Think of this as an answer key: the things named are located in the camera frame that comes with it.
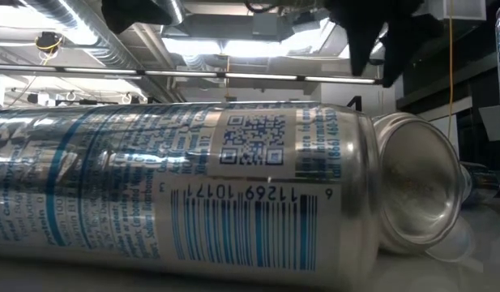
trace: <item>pipe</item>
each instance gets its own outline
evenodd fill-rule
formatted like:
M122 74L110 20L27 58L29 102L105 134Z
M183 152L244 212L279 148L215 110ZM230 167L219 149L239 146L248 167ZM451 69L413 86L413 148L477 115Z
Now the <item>pipe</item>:
M172 57L170 56L169 51L167 48L165 48L165 44L161 40L161 36L157 36L153 31L150 25L148 24L141 24L142 28L145 29L145 33L149 35L149 38L152 40L154 45L156 45L156 48L160 51L161 55L167 61L169 64L169 67L175 68L174 62L172 61Z
M237 73L237 72L206 72L206 71L176 71L176 70L132 70L132 69L104 69L83 67L60 66L29 66L0 64L0 74L12 75L39 75L39 76L73 76L79 74L95 75L98 78L115 75L116 78L135 76L171 76L171 77L198 77L198 78L234 78L234 79L260 79L295 82L315 82L329 84L363 84L381 85L380 79L368 79L352 76L305 76L305 75L278 75L262 73Z
M131 27L135 30L136 34L142 40L142 42L149 48L149 50L151 51L152 55L154 56L154 58L156 58L156 60L158 60L158 62L160 63L160 65L163 68L169 67L169 64L167 63L167 61L165 61L165 59L163 58L163 56L161 55L161 53L158 51L158 49L147 38L147 36L145 35L145 33L143 33L143 31L139 28L139 25L138 24L133 24Z
M20 47L20 46L35 46L36 43L33 41L25 40L2 40L0 39L0 46L8 47ZM96 45L73 45L73 44L62 44L63 49L108 49L107 47L100 47Z
M84 0L20 0L26 7L44 17L58 21L66 27L65 36L79 45L97 45L108 49L88 49L86 52L108 68L143 69L129 50L107 28L104 21ZM143 76L131 80L136 86L154 97L172 96L153 79Z
M186 66L191 71L215 71L214 67L204 62L202 55L192 55L192 56L182 55L182 57L183 61L185 61ZM215 84L224 84L224 78L205 78L205 80ZM201 82L199 82L199 87L207 88L207 85L201 84Z

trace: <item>ceiling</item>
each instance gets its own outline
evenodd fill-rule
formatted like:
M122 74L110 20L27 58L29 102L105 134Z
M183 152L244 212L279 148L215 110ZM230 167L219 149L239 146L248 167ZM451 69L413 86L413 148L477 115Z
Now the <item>ceiling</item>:
M102 19L101 0L71 0L70 2L85 2L90 12L98 15ZM316 0L284 0L287 3L286 11L314 11L316 15L323 14L319 10L320 1ZM201 15L206 21L215 15L230 17L252 17L242 0L183 0L186 8L186 16ZM46 60L43 54L32 45L36 37L43 31L55 31L65 34L63 28L58 26L42 15L28 13L26 7L13 8L0 6L0 41L23 44L22 46L1 46L0 63L62 66L62 67L104 67L90 54L88 47L71 43L65 39L62 48L54 58ZM120 46L134 58L140 67L144 69L179 69L189 70L186 62L180 54L170 53L165 44L161 41L161 34L165 30L160 25L134 24L124 32L111 36L118 39ZM348 49L348 42L345 31L335 26L327 38L321 40L320 49L315 52L304 52L294 55L273 57L273 58L240 58L221 56L217 54L203 55L203 61L207 68L215 71L236 71L241 73L268 73L268 74L293 74L293 75L327 75L327 76L350 76L350 64L347 58L339 58L342 52ZM380 48L371 56L372 58L382 58L384 49ZM380 68L368 66L364 77L380 78ZM26 88L32 82L29 92L46 91L52 94L66 95L68 92L77 94L78 98L87 99L108 99L112 102L126 102L125 96L147 95L145 88L140 88L139 84L131 80L121 79L76 79L54 77L37 77L32 82L31 76L8 75L3 77L3 83L7 87L6 98L17 98L16 92ZM158 97L162 101L186 101L187 98L197 99L197 92L203 92L204 96L214 98L212 95L219 95L215 92L224 92L227 84L223 79L197 79L197 78L176 78L166 79L163 77L152 78L151 82L169 94L169 97ZM256 79L231 79L229 88L247 88L248 90L258 89L261 92L271 92L269 90L291 90L302 92L302 96L309 96L317 87L317 84L302 82L277 82L270 80ZM224 95L217 97L218 101L224 100Z

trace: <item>tipped over can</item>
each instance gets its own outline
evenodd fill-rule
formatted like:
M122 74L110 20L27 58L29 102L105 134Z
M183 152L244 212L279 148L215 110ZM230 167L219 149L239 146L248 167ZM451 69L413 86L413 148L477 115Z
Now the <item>tipped over can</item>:
M442 135L407 114L373 124L317 103L3 110L0 256L345 290L372 269L380 234L403 253L446 234L458 171Z
M439 129L413 114L374 119L381 186L381 247L419 253L453 228L462 199L460 165Z

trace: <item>wall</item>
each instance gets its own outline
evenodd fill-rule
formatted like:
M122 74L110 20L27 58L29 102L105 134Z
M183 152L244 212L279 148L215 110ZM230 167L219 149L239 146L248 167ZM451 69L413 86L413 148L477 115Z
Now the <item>wall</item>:
M321 86L323 103L347 105L353 97L361 96L363 112L371 117L395 112L394 87L383 88L380 85L356 84L322 84Z
M210 88L202 91L199 88L182 88L181 92L188 102L219 102L225 101L226 88ZM230 88L229 95L237 97L237 101L289 101L294 98L299 101L309 101L310 96L304 95L303 90L290 89L260 89Z
M311 94L312 101L322 101L322 85L319 84Z

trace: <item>blue stripe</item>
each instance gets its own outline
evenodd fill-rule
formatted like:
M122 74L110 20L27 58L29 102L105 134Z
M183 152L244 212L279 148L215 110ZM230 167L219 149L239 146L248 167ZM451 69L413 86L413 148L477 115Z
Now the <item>blue stripe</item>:
M314 254L313 254L313 270L316 270L316 254L318 246L318 197L314 197Z
M192 198L192 230L192 235L194 236L195 254L198 256L198 260L201 260L201 256L199 254L198 233L195 230L195 198Z
M248 265L253 266L253 261L250 255L250 220L248 218L248 201L244 202L244 230L246 232L246 261Z
M179 251L177 249L177 236L176 236L176 210L174 209L174 205L176 204L175 199L174 199L174 194L170 194L170 211L172 213L172 235L174 237L174 249L176 250L176 254L178 259L180 260L181 257L179 256Z
M237 206L237 223L239 224L239 243L241 244L239 251L241 254L241 264L246 265L246 258L244 257L244 211L242 208L242 195L239 195L239 205Z
M312 195L311 196L311 203L312 203L312 207L311 207L311 262L310 262L311 271L314 271L314 249L315 249L315 246L314 246L314 243L315 243L314 219L316 218L316 214L314 213L314 208L315 208L314 200L315 199L316 199L316 197Z
M274 203L276 206L275 211L275 236L276 240L273 243L273 250L275 252L276 267L280 268L280 203Z
M297 269L297 203L293 206L293 269Z
M55 214L55 198L57 194L55 193L55 185L61 167L62 157L66 146L70 143L71 137L73 137L75 131L80 127L83 121L86 120L86 118L94 114L98 109L103 108L96 107L90 109L87 113L80 116L80 118L78 118L73 125L71 125L66 134L62 137L61 143L57 146L57 150L53 155L52 164L49 167L48 179L46 180L46 219L48 220L49 229L52 231L53 239L60 247L64 247L66 243L64 243L64 240L62 239L61 232L59 231L57 225L57 216Z
M306 269L307 262L307 196L300 196L300 270Z
M183 253L183 246L181 243L181 236L179 233L179 194L176 191L174 193L174 229L176 230L175 241L176 241L176 252L180 260L185 259L185 253Z
M230 263L235 264L235 259L233 258L233 248L232 248L232 204L231 201L228 200L228 207L226 208L226 221L228 222L228 246L229 246L229 255L230 255Z
M273 252L273 268L276 268L276 215L275 214L275 203L271 203L271 252Z
M206 242L206 238L205 240L203 241L203 235L201 234L201 218L204 219L204 214L203 214L203 217L200 217L199 216L199 211L201 209L201 202L203 202L203 205L205 205L205 199L201 200L201 199L198 199L198 235L199 235L199 248L200 248L200 251L201 251L201 258L206 261L207 260L207 257L205 256L204 254L204 243Z
M291 268L291 204L288 204L288 268Z
M214 252L212 250L212 240L211 240L211 234L210 234L210 200L205 200L204 204L204 214L205 214L205 220L204 220L204 225L205 225L205 230L206 235L207 235L207 252L208 252L208 259L210 260L211 263L215 263L214 261Z
M313 202L314 202L314 199L313 199L312 195L308 196L307 199L308 199L308 202L309 202L307 204L307 206L309 207L309 209L308 209L309 211L307 213L309 215L307 217L308 218L307 223L308 223L308 226L309 226L308 227L309 232L307 233L308 234L308 236L307 236L307 239L308 239L308 248L309 248L307 250L307 255L308 255L307 256L307 260L308 260L307 261L307 269L311 270L312 269L311 262L313 261L313 207L314 207Z
M192 235L190 234L190 199L186 198L186 195L183 195L183 199L185 200L185 234L186 234L186 242L188 246L188 256L190 259L195 260L194 256L194 248L192 246Z
M176 229L177 229L177 245L179 246L179 253L181 254L182 259L185 259L185 251L183 251L183 244L182 244L182 236L181 233L179 232L179 193L176 191L176 206L174 206L176 209Z
M282 268L285 268L285 203L282 203Z
M271 267L271 261L270 261L270 258L269 258L269 254L270 254L270 250L269 250L269 224L271 223L270 222L270 218L269 218L269 215L270 215L270 212L269 212L269 202L266 202L266 212L264 213L264 215L266 216L266 220L264 222L266 222L266 231L265 231L265 234L266 234L267 266Z
M217 201L212 201L212 213L214 214L214 247L216 247L216 258L217 263L222 264L222 255L220 254L220 242L219 242L219 234L217 230L219 229L217 226Z
M255 202L255 246L257 247L257 266L263 267L263 238L262 222L260 216L262 213L262 203Z
M233 201L233 236L235 238L235 257L237 260L237 264L241 264L241 257L239 254L239 218L237 217L238 211L237 211L237 201Z
M227 264L231 263L230 254L228 251L228 216L226 216L226 200L220 202L221 220L223 222L223 246L224 246L224 259Z
M82 204L83 204L83 199L82 199L82 186L84 182L84 176L86 174L90 175L92 171L88 171L88 163L89 163L89 156L91 155L91 151L96 150L93 145L95 144L96 138L100 134L100 131L104 128L104 126L109 122L109 120L119 111L125 110L125 107L121 107L119 109L114 110L109 116L107 117L106 120L104 120L99 127L94 130L93 137L89 141L88 144L88 150L86 150L86 154L84 155L84 159L82 162L82 167L80 168L80 174L79 174L79 182L77 186L77 198L78 198L78 204L77 204L77 212L79 214L79 224L80 224L80 233L82 234L82 237L84 239L84 242L88 246L89 249L92 249L91 243L89 242L88 239L88 232L86 231L86 228L84 227L84 216L82 214Z

